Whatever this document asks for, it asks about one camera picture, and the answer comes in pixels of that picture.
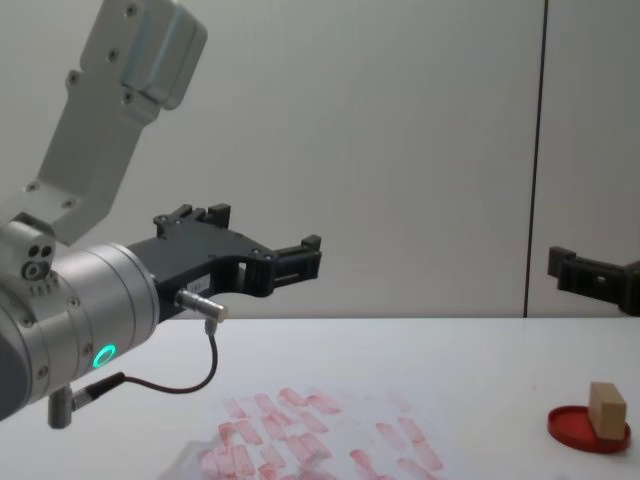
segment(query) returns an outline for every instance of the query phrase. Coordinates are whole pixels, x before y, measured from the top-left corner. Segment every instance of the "red dish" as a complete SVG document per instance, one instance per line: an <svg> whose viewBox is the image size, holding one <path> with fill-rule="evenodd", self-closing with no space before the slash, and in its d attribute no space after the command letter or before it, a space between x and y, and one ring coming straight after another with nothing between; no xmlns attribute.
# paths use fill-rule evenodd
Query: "red dish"
<svg viewBox="0 0 640 480"><path fill-rule="evenodd" d="M590 453L618 453L631 445L631 428L626 425L624 440L601 440L589 420L589 409L580 406L556 408L549 413L548 430L567 447Z"/></svg>

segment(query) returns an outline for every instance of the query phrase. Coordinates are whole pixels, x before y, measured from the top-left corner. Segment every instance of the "table surface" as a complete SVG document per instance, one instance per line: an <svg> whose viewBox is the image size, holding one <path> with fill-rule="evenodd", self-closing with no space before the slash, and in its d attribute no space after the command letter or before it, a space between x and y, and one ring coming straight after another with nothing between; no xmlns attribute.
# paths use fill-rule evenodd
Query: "table surface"
<svg viewBox="0 0 640 480"><path fill-rule="evenodd" d="M195 384L209 362L202 324L163 324L145 345L74 387L120 370L165 385ZM592 455L546 431L550 409L586 404L591 381L610 381L640 432L637 319L229 320L217 339L218 375L200 393L176 397L126 385L77 412L64 431L49 430L46 401L6 420L0 476L156 480L198 438L225 390L257 379L379 382L406 374L438 397L473 480L640 478L633 444L622 455Z"/></svg>

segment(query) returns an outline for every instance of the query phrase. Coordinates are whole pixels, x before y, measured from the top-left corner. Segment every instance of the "small wooden cube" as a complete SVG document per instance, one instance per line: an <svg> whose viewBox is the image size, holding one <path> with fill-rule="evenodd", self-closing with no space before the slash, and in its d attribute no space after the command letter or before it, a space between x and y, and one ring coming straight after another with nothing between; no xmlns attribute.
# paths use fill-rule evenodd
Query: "small wooden cube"
<svg viewBox="0 0 640 480"><path fill-rule="evenodd" d="M613 383L591 383L589 419L598 438L623 440L627 403Z"/></svg>

